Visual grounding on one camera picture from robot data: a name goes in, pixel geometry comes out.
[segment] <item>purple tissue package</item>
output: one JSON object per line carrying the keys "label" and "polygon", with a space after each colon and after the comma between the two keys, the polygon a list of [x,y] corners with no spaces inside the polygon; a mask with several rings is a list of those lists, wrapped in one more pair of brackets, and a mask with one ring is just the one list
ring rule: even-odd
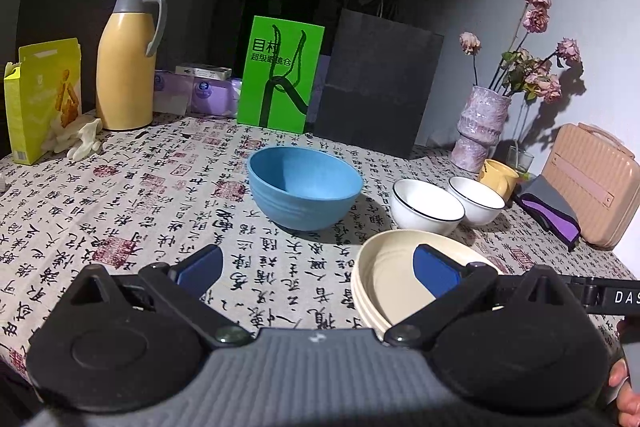
{"label": "purple tissue package", "polygon": [[156,70],[154,75],[154,111],[184,116],[191,102],[190,76]]}
{"label": "purple tissue package", "polygon": [[194,76],[191,112],[235,118],[238,114],[241,87],[240,78],[214,80]]}

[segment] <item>green book cover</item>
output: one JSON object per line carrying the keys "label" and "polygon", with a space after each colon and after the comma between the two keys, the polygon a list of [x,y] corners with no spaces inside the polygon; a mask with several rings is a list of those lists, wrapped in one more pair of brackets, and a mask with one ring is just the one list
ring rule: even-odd
{"label": "green book cover", "polygon": [[324,28],[254,17],[238,122],[301,134]]}

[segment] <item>gray gripper handle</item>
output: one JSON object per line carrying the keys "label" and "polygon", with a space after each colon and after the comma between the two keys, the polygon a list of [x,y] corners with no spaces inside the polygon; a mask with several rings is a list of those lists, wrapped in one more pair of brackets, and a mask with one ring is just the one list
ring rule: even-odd
{"label": "gray gripper handle", "polygon": [[593,411],[511,416],[463,401],[373,330],[260,330],[217,349],[180,393],[118,415],[44,410],[27,427],[606,427]]}

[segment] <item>finger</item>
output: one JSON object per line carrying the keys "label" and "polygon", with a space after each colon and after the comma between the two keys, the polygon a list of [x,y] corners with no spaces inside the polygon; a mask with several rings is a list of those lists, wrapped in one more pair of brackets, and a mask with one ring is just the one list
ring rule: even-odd
{"label": "finger", "polygon": [[621,412],[618,415],[618,423],[621,427],[639,427],[640,426],[640,415],[628,414],[626,412]]}
{"label": "finger", "polygon": [[620,359],[611,367],[611,371],[609,372],[609,385],[616,387],[628,376],[629,371],[626,368],[625,359]]}
{"label": "finger", "polygon": [[616,330],[618,330],[618,334],[620,335],[629,326],[640,326],[640,317],[625,317],[623,320],[618,321]]}
{"label": "finger", "polygon": [[616,405],[620,412],[626,412],[628,414],[640,413],[640,395],[633,392],[628,381],[620,388]]}

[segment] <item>thermos handle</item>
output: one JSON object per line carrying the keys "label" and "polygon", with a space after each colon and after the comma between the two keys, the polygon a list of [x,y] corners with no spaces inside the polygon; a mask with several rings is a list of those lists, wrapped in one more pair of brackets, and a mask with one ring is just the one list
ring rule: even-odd
{"label": "thermos handle", "polygon": [[157,2],[158,3],[158,24],[156,25],[156,32],[154,38],[151,39],[149,45],[146,47],[146,56],[152,57],[156,54],[158,46],[164,33],[164,26],[166,25],[166,0],[142,0],[142,2]]}

